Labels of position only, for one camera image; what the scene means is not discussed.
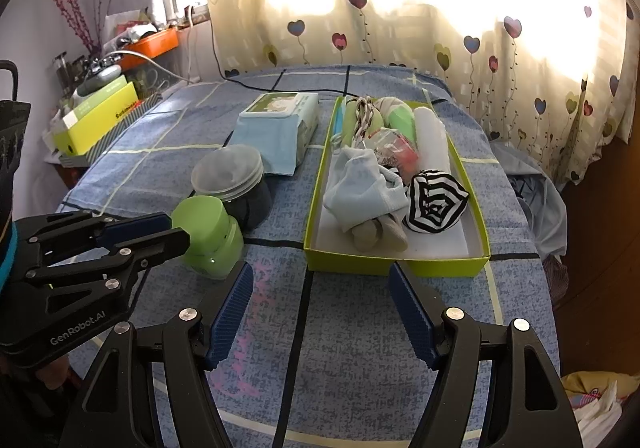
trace wooden furniture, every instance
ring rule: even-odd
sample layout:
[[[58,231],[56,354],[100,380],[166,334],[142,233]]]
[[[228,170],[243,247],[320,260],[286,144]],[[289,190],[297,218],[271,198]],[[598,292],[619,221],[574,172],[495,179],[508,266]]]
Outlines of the wooden furniture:
[[[562,193],[569,290],[556,307],[562,373],[640,372],[640,90],[628,145],[614,139]]]
[[[62,179],[63,183],[65,183],[65,186],[69,190],[78,184],[80,178],[88,170],[87,167],[65,168],[62,165],[54,165],[54,167],[56,168],[56,172],[60,176],[60,179]]]

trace curtain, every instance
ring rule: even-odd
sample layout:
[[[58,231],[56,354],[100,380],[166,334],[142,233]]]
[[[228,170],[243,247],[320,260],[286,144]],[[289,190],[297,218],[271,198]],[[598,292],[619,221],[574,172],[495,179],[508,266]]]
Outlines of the curtain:
[[[377,64],[437,75],[489,139],[578,182],[634,109],[626,0],[209,0],[225,75]],[[411,72],[407,81],[412,79]]]

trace pink flowers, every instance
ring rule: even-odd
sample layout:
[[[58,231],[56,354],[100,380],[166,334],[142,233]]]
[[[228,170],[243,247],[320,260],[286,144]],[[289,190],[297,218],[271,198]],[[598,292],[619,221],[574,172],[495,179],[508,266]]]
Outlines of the pink flowers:
[[[65,18],[66,23],[74,31],[89,53],[98,50],[98,44],[94,41],[89,32],[89,27],[84,20],[84,15],[80,9],[78,0],[53,0],[60,10],[60,14]]]

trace black and white striped fabric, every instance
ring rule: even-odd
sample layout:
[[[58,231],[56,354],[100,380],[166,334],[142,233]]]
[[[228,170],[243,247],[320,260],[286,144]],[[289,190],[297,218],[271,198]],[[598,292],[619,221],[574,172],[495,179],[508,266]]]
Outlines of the black and white striped fabric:
[[[469,192],[450,173],[422,170],[409,185],[409,212],[402,221],[414,232],[440,233],[460,220]]]

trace green cloth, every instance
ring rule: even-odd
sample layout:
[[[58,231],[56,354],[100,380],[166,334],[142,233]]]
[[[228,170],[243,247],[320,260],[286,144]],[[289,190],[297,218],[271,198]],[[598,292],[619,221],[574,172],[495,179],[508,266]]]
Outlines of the green cloth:
[[[403,104],[396,107],[391,111],[388,121],[385,123],[407,138],[413,145],[416,145],[414,112],[409,105]]]
[[[386,127],[395,129],[415,147],[415,118],[411,107],[395,96],[383,96],[373,102],[380,111]]]
[[[356,106],[357,100],[352,100],[347,103],[347,107],[344,109],[344,116],[342,117],[342,146],[351,147],[353,141],[353,134],[356,131]],[[373,108],[373,118],[371,118],[371,124],[367,129],[367,136],[372,135],[374,132],[384,126],[382,115],[378,109]]]

